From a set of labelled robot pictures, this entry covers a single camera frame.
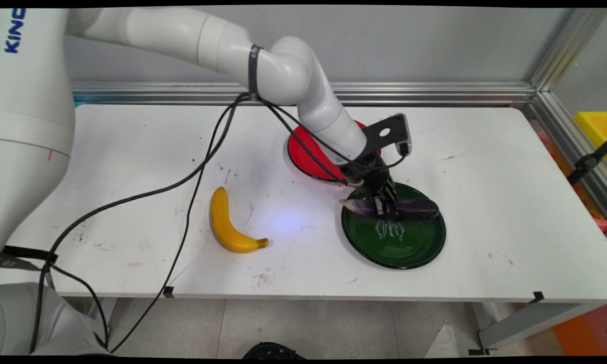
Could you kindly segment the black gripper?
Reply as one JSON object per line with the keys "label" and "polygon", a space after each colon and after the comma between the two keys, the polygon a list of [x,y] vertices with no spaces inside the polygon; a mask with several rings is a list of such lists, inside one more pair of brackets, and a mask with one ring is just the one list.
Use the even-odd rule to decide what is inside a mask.
{"label": "black gripper", "polygon": [[352,183],[362,182],[355,189],[372,199],[375,217],[386,215],[387,219],[398,221],[400,212],[396,207],[396,187],[385,166],[380,153],[372,152],[354,163],[345,164],[345,178]]}

